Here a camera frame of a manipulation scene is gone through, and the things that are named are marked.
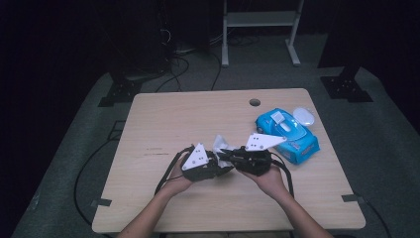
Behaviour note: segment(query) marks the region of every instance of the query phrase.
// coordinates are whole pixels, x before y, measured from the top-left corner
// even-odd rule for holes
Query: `gray carpet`
[[[222,68],[214,90],[257,88],[306,88],[315,103],[327,133],[352,188],[379,212],[392,237],[420,234],[420,137],[385,93],[380,81],[361,69],[356,80],[373,102],[349,103],[330,99],[320,76],[338,75],[341,68],[317,68],[326,36],[297,36],[296,50],[302,66],[294,67],[284,45],[285,36],[261,37],[257,44],[229,48],[230,66]],[[220,47],[211,50],[219,58]],[[183,57],[189,69],[178,79],[182,91],[210,90],[218,72],[213,55],[195,53]],[[175,60],[173,72],[185,62]],[[142,93],[154,92],[167,74],[144,83]],[[116,120],[125,120],[130,103],[98,107],[112,85],[108,74],[100,77],[80,107],[40,184],[38,200],[22,217],[13,237],[102,237],[95,234],[77,213],[73,187],[89,156],[106,142]],[[177,91],[171,81],[160,91]],[[109,142],[87,164],[80,176],[77,200],[88,220],[101,195],[118,142]],[[386,237],[377,216],[361,208],[367,226],[356,231],[331,231],[356,237]]]

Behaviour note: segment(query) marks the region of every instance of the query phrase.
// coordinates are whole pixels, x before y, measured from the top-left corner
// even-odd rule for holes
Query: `paper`
[[[217,153],[223,153],[220,149],[233,151],[235,149],[239,149],[239,147],[230,146],[226,142],[225,138],[223,138],[221,135],[217,135],[216,139],[214,140],[213,153],[216,155],[219,167],[220,168],[232,167],[233,166],[232,163],[220,160],[219,156],[217,155]]]

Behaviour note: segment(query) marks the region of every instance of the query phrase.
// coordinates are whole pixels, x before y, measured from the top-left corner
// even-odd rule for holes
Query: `black strap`
[[[280,167],[284,171],[284,173],[286,174],[287,186],[289,187],[289,193],[291,194],[291,196],[294,197],[293,182],[291,181],[291,174],[290,174],[289,169],[287,168],[287,166],[285,164],[282,164],[277,160],[272,160],[271,162],[273,164],[275,164],[276,166]]]
[[[160,182],[157,184],[157,189],[155,190],[155,195],[158,193],[158,191],[161,189],[161,187],[167,181],[167,177],[169,176],[170,172],[172,171],[173,167],[175,166],[175,164],[179,160],[179,158],[182,156],[182,154],[184,154],[185,152],[191,152],[192,150],[194,150],[193,146],[185,148],[181,152],[179,152],[175,155],[172,162],[170,162],[169,167],[167,167],[166,172],[164,173]]]

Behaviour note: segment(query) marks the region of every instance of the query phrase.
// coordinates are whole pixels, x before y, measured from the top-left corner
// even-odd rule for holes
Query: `blue box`
[[[302,164],[320,150],[316,136],[284,110],[275,108],[266,112],[259,116],[256,124],[259,133],[287,139],[275,149],[295,165]]]

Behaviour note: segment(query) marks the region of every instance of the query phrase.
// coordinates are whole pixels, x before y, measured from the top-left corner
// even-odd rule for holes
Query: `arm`
[[[265,194],[273,198],[283,208],[299,237],[333,237],[290,195],[284,186],[278,167],[271,166],[269,171],[260,177],[245,172],[241,173],[252,179]]]
[[[149,204],[137,215],[121,232],[118,238],[136,237],[146,238],[150,237],[158,223],[167,203],[175,195],[187,190],[192,181],[181,177],[182,171],[180,169],[179,160],[173,167],[173,171],[169,176],[169,180],[160,189],[160,191],[152,198]]]

